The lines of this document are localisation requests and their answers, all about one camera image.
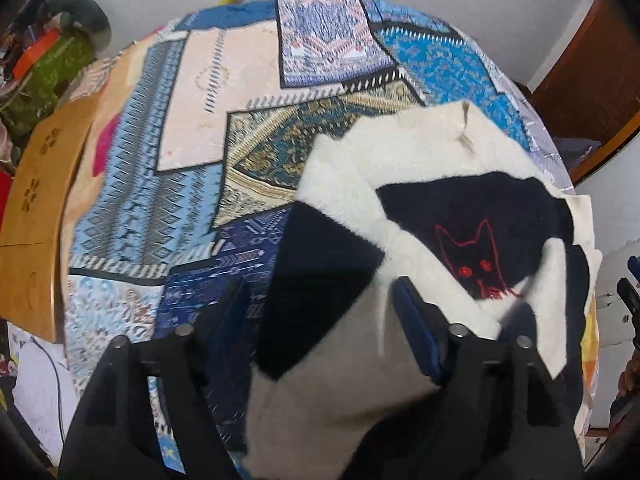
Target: folded clothing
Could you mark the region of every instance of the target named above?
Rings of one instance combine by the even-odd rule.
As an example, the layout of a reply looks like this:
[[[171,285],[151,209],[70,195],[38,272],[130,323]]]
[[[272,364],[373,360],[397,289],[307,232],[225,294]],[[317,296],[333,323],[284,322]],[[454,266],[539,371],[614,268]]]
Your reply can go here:
[[[476,335],[527,335],[575,417],[601,254],[588,196],[551,185],[473,104],[320,135],[280,242],[252,365],[245,467],[328,480],[386,415],[437,390],[390,304],[408,276]]]

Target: pink patch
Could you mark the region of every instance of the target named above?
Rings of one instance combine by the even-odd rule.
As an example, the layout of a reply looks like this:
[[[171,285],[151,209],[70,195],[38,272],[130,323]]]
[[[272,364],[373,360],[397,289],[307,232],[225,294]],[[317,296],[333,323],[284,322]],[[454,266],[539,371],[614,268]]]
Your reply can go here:
[[[104,127],[104,130],[98,138],[98,143],[95,145],[94,168],[92,170],[92,176],[101,174],[107,165],[107,153],[109,153],[111,140],[113,139],[113,133],[116,131],[116,126],[118,126],[119,121],[120,114],[117,114]]]

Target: hand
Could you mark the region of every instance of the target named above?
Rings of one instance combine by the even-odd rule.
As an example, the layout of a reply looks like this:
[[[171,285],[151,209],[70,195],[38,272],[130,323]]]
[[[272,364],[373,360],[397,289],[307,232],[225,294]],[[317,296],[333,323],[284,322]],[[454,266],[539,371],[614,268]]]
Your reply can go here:
[[[632,392],[634,388],[640,388],[640,352],[634,350],[634,354],[626,364],[626,369],[618,379],[618,393],[621,396]]]

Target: silver bolt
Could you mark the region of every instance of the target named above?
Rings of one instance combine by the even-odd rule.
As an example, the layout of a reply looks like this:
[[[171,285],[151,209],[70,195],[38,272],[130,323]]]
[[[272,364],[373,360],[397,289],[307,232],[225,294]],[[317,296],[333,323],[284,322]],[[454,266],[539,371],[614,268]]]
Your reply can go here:
[[[462,323],[449,325],[449,333],[455,337],[464,337],[469,334],[469,329]]]
[[[533,341],[525,335],[519,335],[516,339],[516,343],[518,343],[520,348],[524,348],[525,350],[533,346]]]
[[[125,335],[117,335],[111,340],[111,346],[114,348],[122,348],[127,344],[129,344],[129,338]]]
[[[175,327],[174,331],[175,333],[177,333],[177,335],[189,335],[191,332],[193,332],[193,325],[191,323],[182,323]]]

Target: paw print cutout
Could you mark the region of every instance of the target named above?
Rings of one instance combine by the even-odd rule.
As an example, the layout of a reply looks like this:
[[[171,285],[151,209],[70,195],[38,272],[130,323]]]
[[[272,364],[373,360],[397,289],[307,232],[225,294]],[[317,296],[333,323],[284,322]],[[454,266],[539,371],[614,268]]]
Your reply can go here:
[[[47,137],[44,139],[44,144],[40,148],[41,155],[47,155],[47,151],[49,148],[53,148],[56,142],[58,142],[58,136],[60,134],[59,128],[53,128],[50,134],[47,134]]]
[[[27,191],[24,192],[24,201],[22,202],[23,211],[27,213],[29,212],[29,209],[31,208],[31,203],[33,203],[33,201],[36,200],[36,197],[37,197],[36,190],[38,189],[39,185],[40,185],[39,178],[31,179],[31,183],[29,184]]]

